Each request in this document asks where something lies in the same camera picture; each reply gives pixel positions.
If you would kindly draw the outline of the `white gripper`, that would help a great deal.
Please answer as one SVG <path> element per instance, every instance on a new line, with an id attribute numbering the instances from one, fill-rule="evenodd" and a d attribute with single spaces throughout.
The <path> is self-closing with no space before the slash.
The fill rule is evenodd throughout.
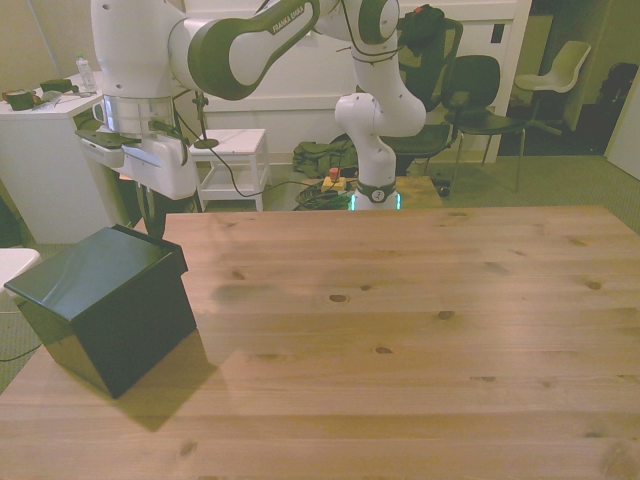
<path id="1" fill-rule="evenodd" d="M 140 144 L 124 145 L 122 150 L 121 173 L 138 182 L 136 195 L 146 232 L 161 239 L 167 214 L 164 196 L 184 199 L 196 192 L 194 163 L 189 153 L 184 153 L 180 140 L 164 135 L 144 137 Z M 145 186 L 153 190 L 149 203 Z"/>

